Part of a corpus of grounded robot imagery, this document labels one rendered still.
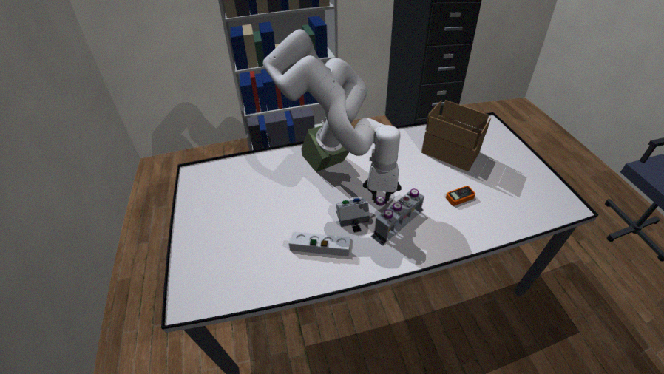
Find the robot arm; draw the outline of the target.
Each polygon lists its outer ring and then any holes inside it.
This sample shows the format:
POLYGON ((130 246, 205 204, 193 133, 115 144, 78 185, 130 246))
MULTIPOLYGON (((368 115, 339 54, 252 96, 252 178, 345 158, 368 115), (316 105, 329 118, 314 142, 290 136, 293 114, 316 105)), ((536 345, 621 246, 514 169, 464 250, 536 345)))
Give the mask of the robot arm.
POLYGON ((332 58, 324 64, 309 35, 296 30, 264 59, 263 66, 289 100, 296 101, 310 92, 325 110, 326 122, 321 121, 322 128, 316 134, 322 149, 336 152, 344 147, 351 154, 362 156, 374 142, 369 161, 382 171, 396 167, 400 142, 396 127, 370 118, 362 118, 354 128, 351 125, 367 95, 367 87, 347 62, 332 58))

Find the grey button housing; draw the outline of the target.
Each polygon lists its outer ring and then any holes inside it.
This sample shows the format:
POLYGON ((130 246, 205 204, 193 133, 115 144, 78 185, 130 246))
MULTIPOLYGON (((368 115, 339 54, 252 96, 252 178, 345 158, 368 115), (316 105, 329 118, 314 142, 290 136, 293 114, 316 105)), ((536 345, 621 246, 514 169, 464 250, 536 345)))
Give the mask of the grey button housing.
POLYGON ((355 225, 354 233, 361 231, 359 223, 369 222, 368 202, 364 198, 336 203, 336 210, 341 227, 355 225))

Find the orange rectangular block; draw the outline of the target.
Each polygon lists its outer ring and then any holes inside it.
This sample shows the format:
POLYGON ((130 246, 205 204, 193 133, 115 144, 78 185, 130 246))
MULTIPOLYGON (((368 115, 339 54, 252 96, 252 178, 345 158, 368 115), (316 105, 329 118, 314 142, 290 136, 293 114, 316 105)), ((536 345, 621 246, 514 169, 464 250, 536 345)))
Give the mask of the orange rectangular block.
POLYGON ((465 203, 475 197, 475 192, 469 187, 465 186, 456 190, 447 192, 446 199, 452 206, 465 203))

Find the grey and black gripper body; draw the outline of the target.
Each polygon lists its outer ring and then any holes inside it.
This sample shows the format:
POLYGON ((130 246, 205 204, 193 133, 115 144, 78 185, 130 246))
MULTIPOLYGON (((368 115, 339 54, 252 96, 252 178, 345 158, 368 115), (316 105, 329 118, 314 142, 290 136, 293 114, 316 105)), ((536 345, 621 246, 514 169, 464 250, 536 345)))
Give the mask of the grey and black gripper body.
POLYGON ((397 163, 393 170, 382 171, 377 169, 372 162, 368 175, 367 188, 371 191, 395 192, 398 186, 398 179, 399 167, 397 163))

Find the brown cardboard box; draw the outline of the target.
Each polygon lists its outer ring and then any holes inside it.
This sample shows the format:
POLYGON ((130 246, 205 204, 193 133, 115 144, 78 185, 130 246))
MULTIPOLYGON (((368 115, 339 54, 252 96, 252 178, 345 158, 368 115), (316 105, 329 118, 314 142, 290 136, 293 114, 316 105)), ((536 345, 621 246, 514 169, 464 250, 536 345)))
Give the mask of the brown cardboard box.
POLYGON ((428 114, 421 153, 469 171, 491 118, 487 122, 488 114, 446 100, 441 116, 441 102, 428 114))

